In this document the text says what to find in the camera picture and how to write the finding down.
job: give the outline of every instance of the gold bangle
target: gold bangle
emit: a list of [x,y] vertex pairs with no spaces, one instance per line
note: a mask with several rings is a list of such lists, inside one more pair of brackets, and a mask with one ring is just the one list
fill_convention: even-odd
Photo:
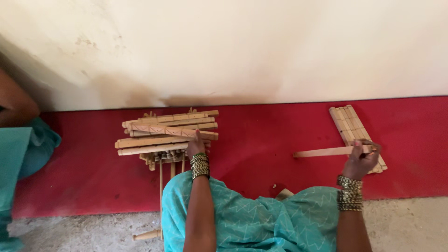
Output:
[[337,185],[343,187],[343,190],[338,191],[339,211],[362,211],[362,181],[339,175]]

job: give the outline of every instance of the stack of wooden sticks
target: stack of wooden sticks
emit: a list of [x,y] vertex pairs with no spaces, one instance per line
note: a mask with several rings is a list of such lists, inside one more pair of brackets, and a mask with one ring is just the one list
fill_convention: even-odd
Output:
[[[166,116],[157,116],[152,111],[144,114],[144,117],[137,120],[125,121],[122,126],[125,128],[125,134],[131,138],[120,139],[115,142],[115,148],[118,148],[118,155],[140,154],[149,170],[154,171],[156,163],[160,167],[160,216],[162,215],[162,164],[171,163],[171,177],[176,175],[176,162],[182,162],[182,172],[185,171],[185,149],[188,142],[194,139],[196,129],[200,130],[202,139],[218,140],[218,133],[204,130],[213,130],[218,128],[215,118],[219,115],[218,110],[197,112],[190,108],[185,114],[175,114]],[[134,235],[133,239],[149,239],[161,237],[162,230],[153,230],[141,235]]]
[[[355,139],[364,138],[372,141],[352,105],[338,108],[333,107],[329,111],[346,146],[351,146]],[[378,163],[369,173],[381,173],[387,168],[386,163],[380,155]]]

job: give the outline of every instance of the person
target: person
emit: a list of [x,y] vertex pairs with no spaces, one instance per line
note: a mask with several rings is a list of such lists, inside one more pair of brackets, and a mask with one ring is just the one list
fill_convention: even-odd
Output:
[[23,247],[6,229],[17,180],[41,169],[61,141],[39,114],[33,99],[0,69],[0,251]]
[[[370,144],[373,152],[363,153]],[[362,178],[376,165],[381,146],[361,139],[333,187],[310,187],[284,200],[246,199],[210,177],[208,148],[196,132],[189,142],[191,171],[165,187],[165,251],[371,252],[362,216]]]

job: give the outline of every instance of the zigzag pattern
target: zigzag pattern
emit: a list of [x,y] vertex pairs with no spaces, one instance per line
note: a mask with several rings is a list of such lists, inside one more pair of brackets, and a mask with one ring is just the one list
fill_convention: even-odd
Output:
[[[336,189],[311,187],[283,201],[246,199],[210,178],[218,251],[336,251]],[[162,199],[165,251],[182,251],[191,173],[173,178]]]

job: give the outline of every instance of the wooden handle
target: wooden handle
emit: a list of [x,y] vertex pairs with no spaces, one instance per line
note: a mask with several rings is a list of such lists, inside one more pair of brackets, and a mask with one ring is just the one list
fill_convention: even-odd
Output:
[[162,231],[159,229],[153,230],[153,231],[149,231],[143,234],[139,234],[139,235],[133,235],[132,236],[132,240],[145,240],[145,239],[151,239],[154,237],[160,237],[162,235]]
[[[362,151],[364,153],[370,153],[372,150],[371,145],[363,145],[362,148],[363,148]],[[293,157],[347,155],[351,154],[352,150],[353,146],[347,146],[347,147],[328,148],[328,149],[312,150],[305,152],[294,152]]]

